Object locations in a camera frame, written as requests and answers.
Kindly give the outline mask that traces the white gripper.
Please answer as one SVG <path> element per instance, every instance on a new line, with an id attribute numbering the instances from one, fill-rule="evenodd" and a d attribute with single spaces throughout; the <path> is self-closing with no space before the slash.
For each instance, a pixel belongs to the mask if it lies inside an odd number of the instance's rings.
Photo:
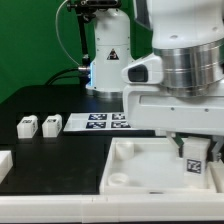
<path id="1" fill-rule="evenodd" d="M 211 138 L 210 160 L 224 147 L 224 70 L 218 56 L 201 53 L 142 57 L 122 70 L 123 108 L 133 128 L 164 131 L 179 158 L 178 133 Z"/>

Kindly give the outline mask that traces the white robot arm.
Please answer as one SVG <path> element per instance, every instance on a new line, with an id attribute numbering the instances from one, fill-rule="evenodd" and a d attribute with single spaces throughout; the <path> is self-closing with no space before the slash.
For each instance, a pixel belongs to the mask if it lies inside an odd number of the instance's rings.
<path id="1" fill-rule="evenodd" d="M 96 13 L 92 90 L 121 90 L 138 129 L 210 135 L 224 147 L 224 0 L 133 0 L 136 21 L 153 32 L 153 52 L 130 57 L 130 26 L 115 11 Z"/>

